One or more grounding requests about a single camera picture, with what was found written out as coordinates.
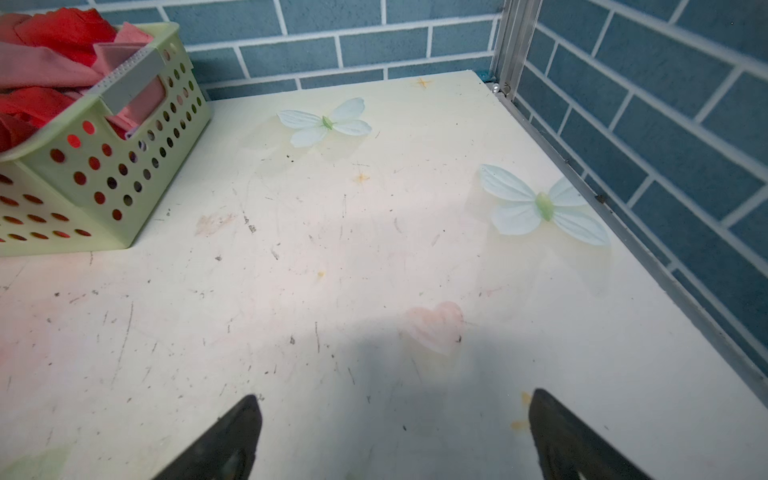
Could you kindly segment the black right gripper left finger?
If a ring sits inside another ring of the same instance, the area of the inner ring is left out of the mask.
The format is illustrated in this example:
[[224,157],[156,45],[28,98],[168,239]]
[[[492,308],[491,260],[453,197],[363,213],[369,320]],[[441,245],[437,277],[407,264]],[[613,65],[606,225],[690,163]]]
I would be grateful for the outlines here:
[[155,479],[248,479],[262,421],[256,396],[244,396]]

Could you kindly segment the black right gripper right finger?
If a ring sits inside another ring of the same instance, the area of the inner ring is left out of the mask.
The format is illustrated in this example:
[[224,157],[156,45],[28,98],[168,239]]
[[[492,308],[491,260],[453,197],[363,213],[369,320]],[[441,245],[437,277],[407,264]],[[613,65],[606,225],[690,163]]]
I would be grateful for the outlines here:
[[534,390],[528,419],[539,466],[547,480],[650,479],[544,389]]

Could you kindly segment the light green perforated plastic basket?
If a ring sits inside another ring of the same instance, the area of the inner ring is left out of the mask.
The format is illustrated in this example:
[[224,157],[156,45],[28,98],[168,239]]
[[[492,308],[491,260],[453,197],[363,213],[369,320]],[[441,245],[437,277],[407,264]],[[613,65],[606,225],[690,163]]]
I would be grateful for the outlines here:
[[211,119],[174,22],[1,155],[4,257],[131,246]]

